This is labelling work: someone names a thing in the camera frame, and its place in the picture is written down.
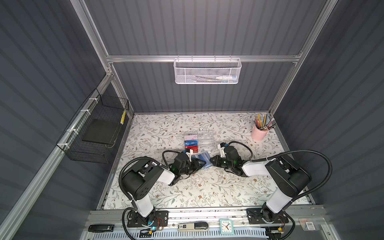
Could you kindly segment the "blue leather card holder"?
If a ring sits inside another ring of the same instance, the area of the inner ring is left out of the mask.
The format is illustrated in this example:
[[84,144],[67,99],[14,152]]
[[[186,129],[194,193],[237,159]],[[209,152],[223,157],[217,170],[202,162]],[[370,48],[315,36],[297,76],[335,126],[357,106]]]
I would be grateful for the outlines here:
[[211,156],[208,152],[202,152],[198,155],[193,155],[192,159],[194,158],[206,161],[207,164],[202,169],[208,169],[213,166],[213,164],[210,162]]

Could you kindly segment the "clear acrylic organizer box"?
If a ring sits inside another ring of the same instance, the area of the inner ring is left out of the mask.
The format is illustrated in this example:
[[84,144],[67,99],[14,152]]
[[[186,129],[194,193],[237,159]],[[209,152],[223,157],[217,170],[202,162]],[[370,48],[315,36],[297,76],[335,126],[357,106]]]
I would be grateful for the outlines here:
[[217,149],[217,143],[214,138],[214,134],[209,132],[209,131],[202,131],[202,132],[186,132],[184,133],[185,135],[198,135],[198,149],[199,153],[202,152],[208,152],[208,153],[213,153]]

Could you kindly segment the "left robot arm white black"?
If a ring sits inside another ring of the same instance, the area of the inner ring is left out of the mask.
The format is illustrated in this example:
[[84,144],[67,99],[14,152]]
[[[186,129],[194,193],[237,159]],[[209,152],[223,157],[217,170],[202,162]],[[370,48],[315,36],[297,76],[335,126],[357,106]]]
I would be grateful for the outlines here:
[[181,180],[189,178],[207,164],[204,160],[193,158],[192,152],[166,150],[162,153],[174,153],[172,164],[160,163],[150,157],[138,157],[128,162],[119,173],[119,187],[130,200],[134,210],[142,218],[154,215],[155,207],[151,203],[149,192],[155,183],[160,182],[173,186]]

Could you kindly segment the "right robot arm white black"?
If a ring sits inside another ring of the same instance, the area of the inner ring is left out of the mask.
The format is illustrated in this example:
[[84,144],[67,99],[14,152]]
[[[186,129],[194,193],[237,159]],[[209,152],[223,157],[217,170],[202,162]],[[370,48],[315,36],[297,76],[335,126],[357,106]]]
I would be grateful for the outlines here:
[[262,206],[264,218],[278,215],[289,207],[312,179],[287,152],[264,159],[242,160],[235,147],[225,145],[210,162],[239,177],[264,175],[274,180],[277,189]]

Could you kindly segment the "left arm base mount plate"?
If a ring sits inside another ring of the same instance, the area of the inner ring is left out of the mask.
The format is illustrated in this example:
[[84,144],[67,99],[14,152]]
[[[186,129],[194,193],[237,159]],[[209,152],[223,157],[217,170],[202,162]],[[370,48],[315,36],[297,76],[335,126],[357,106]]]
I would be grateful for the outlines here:
[[127,227],[166,227],[169,220],[169,211],[152,211],[147,217],[141,216],[135,211],[130,211],[126,217]]

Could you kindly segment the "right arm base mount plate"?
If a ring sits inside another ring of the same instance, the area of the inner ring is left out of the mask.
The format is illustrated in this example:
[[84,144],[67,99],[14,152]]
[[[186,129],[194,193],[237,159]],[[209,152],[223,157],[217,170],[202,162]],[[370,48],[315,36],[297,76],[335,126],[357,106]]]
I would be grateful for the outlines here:
[[247,218],[250,224],[287,224],[289,218],[280,211],[278,214],[267,209],[248,208],[246,209]]

